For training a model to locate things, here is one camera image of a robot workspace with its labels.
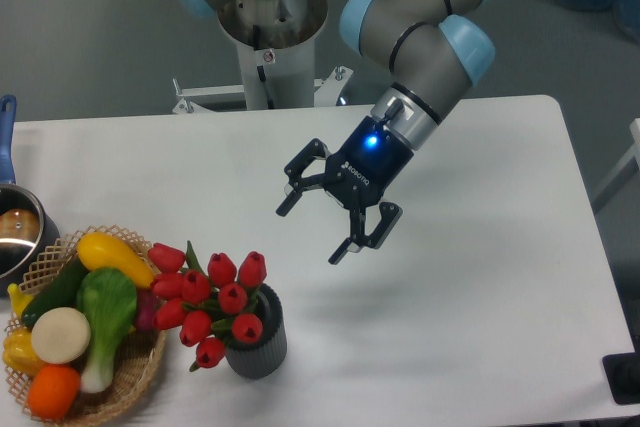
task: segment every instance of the blue pot handle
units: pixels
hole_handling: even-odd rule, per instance
[[[15,184],[16,174],[11,162],[11,140],[18,102],[13,95],[0,99],[0,184]]]

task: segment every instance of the green cucumber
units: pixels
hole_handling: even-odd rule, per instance
[[[89,273],[78,257],[71,259],[50,284],[37,294],[22,312],[20,323],[31,329],[38,319],[52,309],[73,307],[82,280]]]

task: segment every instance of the bok choy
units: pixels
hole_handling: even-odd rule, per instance
[[[106,390],[113,381],[116,351],[136,316],[136,287],[117,269],[98,269],[82,281],[76,306],[91,327],[80,390],[95,394]]]

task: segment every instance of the blue light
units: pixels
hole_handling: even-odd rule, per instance
[[[376,135],[370,135],[369,137],[364,139],[364,145],[368,149],[374,148],[376,145],[378,145],[378,137]]]

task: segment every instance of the orange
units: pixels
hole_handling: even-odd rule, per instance
[[[60,420],[80,390],[80,374],[68,365],[45,365],[27,394],[27,407],[42,419]]]

